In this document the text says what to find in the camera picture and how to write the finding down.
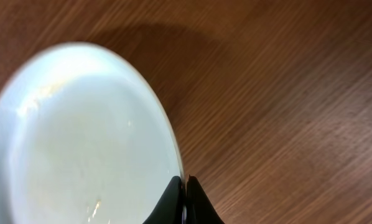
brown wooden surface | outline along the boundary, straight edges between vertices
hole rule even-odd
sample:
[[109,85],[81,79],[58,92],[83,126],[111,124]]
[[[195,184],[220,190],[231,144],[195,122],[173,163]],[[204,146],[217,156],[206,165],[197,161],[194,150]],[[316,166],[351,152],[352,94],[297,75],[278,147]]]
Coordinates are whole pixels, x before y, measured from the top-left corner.
[[0,89],[74,40],[142,73],[226,223],[372,223],[372,0],[0,0]]

white plate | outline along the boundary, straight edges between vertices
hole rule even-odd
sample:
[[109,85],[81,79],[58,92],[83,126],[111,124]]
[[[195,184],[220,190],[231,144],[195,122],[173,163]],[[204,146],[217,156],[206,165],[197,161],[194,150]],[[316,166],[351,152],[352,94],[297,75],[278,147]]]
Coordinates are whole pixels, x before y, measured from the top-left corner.
[[1,93],[0,224],[142,223],[175,175],[159,100],[109,50],[53,47]]

